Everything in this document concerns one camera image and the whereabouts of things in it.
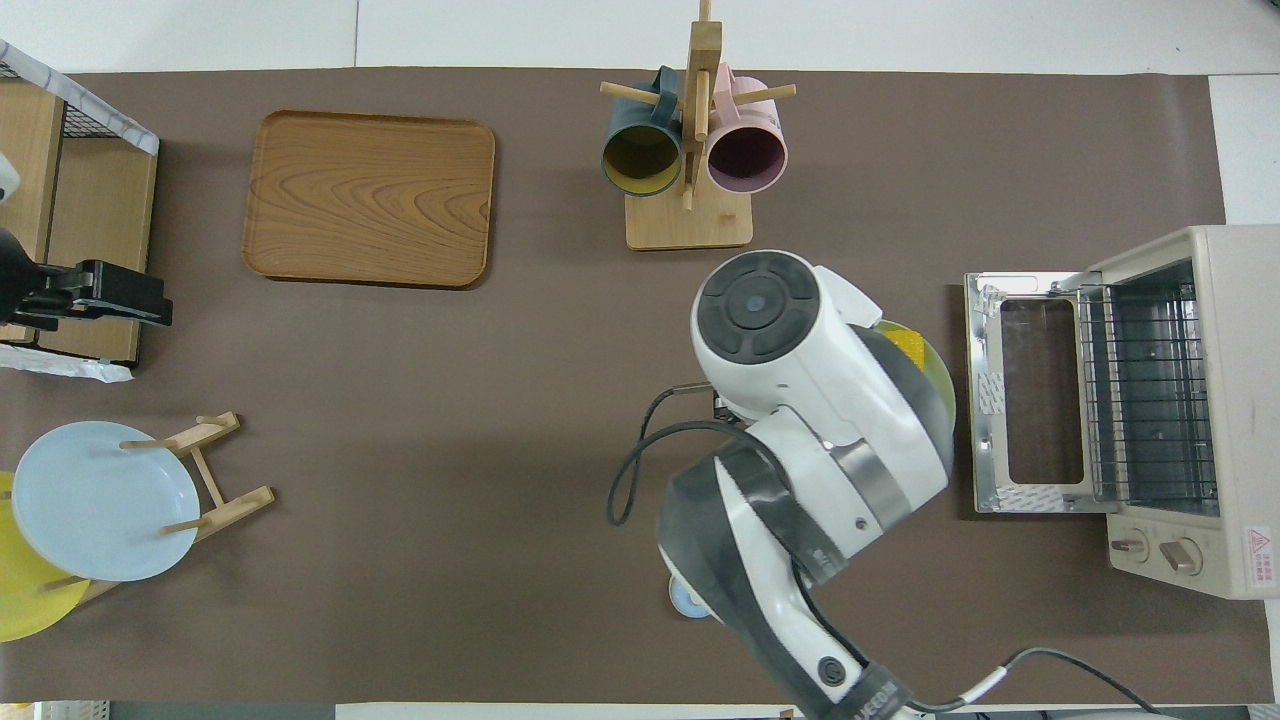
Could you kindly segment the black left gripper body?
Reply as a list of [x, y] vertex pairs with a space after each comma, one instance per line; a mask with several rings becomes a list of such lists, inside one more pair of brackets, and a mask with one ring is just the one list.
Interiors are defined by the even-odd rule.
[[38, 328], [56, 331], [61, 319], [90, 322], [105, 316], [151, 325], [173, 323], [173, 302], [164, 281], [102, 260], [76, 266], [38, 266]]

